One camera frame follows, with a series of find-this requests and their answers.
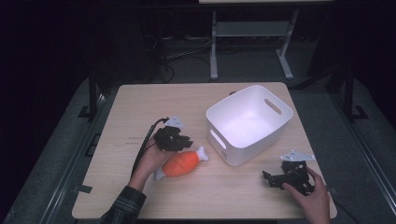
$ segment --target white plastic basket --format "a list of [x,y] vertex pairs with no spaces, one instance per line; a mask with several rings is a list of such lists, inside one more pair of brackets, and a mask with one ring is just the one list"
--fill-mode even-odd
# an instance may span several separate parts
[[207,109],[208,140],[227,164],[239,166],[272,145],[292,116],[270,91],[250,86]]

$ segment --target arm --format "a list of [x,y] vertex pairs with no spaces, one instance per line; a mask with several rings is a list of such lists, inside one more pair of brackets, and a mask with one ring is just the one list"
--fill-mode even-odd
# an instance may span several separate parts
[[303,208],[304,215],[311,224],[329,224],[330,223],[330,195],[324,186],[320,175],[315,173],[309,167],[306,167],[309,174],[315,181],[314,191],[304,196],[293,186],[284,183],[282,187],[287,190],[297,203]]
[[140,209],[146,200],[146,195],[143,194],[146,181],[174,153],[176,152],[160,150],[151,138],[128,185],[122,190],[108,212],[101,217],[99,223],[136,223]]

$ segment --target orange fish toy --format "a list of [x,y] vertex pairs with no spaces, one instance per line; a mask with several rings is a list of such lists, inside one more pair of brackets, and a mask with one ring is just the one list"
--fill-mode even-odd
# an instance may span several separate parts
[[154,173],[154,179],[160,180],[164,176],[175,177],[186,175],[193,171],[200,161],[208,161],[204,147],[196,151],[183,151],[169,158],[163,166]]

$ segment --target sleeve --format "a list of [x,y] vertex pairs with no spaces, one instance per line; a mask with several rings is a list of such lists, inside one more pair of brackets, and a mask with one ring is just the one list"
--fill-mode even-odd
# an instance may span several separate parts
[[110,209],[100,218],[99,223],[136,223],[145,200],[144,193],[125,186]]

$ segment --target hand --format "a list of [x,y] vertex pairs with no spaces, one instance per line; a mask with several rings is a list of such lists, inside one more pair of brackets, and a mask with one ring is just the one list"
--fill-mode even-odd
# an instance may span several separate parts
[[293,186],[284,183],[282,187],[287,190],[297,203],[303,208],[305,218],[311,224],[328,224],[330,223],[330,195],[324,186],[320,175],[315,173],[309,167],[306,167],[309,174],[315,181],[314,192],[304,196]]
[[131,177],[128,186],[143,191],[149,176],[160,168],[163,163],[177,152],[162,151],[158,148],[153,138],[146,144],[146,152],[143,154],[136,170]]

